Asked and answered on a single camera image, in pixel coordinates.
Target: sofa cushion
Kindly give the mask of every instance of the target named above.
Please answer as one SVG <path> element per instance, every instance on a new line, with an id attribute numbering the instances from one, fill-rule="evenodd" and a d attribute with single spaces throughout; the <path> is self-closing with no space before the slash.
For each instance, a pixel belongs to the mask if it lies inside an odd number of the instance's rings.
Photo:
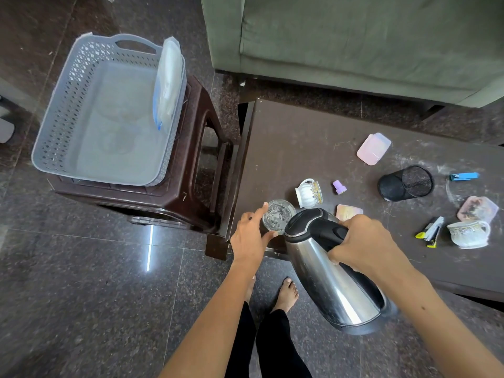
<path id="1" fill-rule="evenodd" d="M 245 0 L 240 52 L 477 91 L 504 75 L 504 0 Z"/>

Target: dark granite floor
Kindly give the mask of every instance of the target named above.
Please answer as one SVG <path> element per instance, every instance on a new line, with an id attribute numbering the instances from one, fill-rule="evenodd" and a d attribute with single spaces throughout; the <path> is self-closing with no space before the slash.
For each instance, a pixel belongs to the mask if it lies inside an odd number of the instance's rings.
<path id="1" fill-rule="evenodd" d="M 14 137 L 0 145 L 0 376 L 155 377 L 224 278 L 230 262 L 205 257 L 204 236 L 127 223 L 50 190 L 30 161 L 41 118 L 71 45 L 82 33 L 174 35 L 190 73 L 211 92 L 229 136 L 236 103 L 251 96 L 363 117 L 463 140 L 504 143 L 504 102 L 450 107 L 422 122 L 418 104 L 245 80 L 212 69 L 200 0 L 2 0 L 0 115 Z M 251 299 L 256 319 L 273 303 L 288 262 L 265 259 Z M 502 314 L 453 294 L 443 299 L 501 360 Z M 331 328 L 306 292 L 289 313 L 314 377 L 439 376 L 405 318 L 350 337 Z M 260 376 L 254 352 L 250 375 Z"/>

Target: purple bottle cap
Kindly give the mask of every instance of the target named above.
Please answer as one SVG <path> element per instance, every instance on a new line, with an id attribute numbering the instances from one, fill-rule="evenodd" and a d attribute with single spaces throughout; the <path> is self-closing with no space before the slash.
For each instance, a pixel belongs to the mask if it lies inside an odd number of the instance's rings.
<path id="1" fill-rule="evenodd" d="M 333 186 L 336 189 L 338 195 L 341 195 L 343 192 L 346 191 L 346 187 L 343 184 L 341 184 L 339 180 L 334 181 Z"/>

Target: scratched table surface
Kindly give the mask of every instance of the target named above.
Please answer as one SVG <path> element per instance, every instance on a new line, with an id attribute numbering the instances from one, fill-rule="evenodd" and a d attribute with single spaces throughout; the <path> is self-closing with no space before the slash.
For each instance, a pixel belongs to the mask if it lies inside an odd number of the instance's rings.
<path id="1" fill-rule="evenodd" d="M 434 216 L 445 224 L 457 222 L 457 211 L 471 195 L 486 196 L 504 207 L 504 148 L 403 130 L 360 119 L 257 100 L 250 120 L 249 145 L 232 225 L 243 212 L 264 201 L 286 199 L 299 210 L 294 188 L 306 178 L 320 184 L 324 203 L 335 214 L 338 204 L 362 208 L 391 232 L 412 264 L 438 286 L 454 292 L 504 301 L 504 213 L 491 222 L 489 245 L 460 249 L 446 227 L 437 248 L 414 237 Z M 383 158 L 368 166 L 356 152 L 369 134 L 382 133 L 392 141 Z M 406 166 L 428 169 L 435 187 L 427 197 L 389 203 L 380 197 L 378 179 Z M 479 179 L 450 181 L 458 172 L 478 172 Z M 339 179 L 347 191 L 337 195 Z M 270 247 L 285 252 L 283 236 Z"/>

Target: hand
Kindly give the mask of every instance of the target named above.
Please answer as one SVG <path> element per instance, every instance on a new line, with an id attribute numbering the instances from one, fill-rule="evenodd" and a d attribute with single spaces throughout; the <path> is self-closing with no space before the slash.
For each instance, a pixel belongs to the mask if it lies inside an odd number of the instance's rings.
<path id="1" fill-rule="evenodd" d="M 259 269 L 269 241 L 278 236 L 278 232 L 269 231 L 261 238 L 259 222 L 267 211 L 268 203 L 264 203 L 254 213 L 245 212 L 236 226 L 236 232 L 231 236 L 233 264 L 250 268 L 252 274 Z"/>
<path id="2" fill-rule="evenodd" d="M 355 215 L 340 224 L 348 228 L 348 233 L 341 245 L 329 251 L 332 261 L 364 273 L 382 289 L 415 271 L 390 232 L 378 220 Z"/>

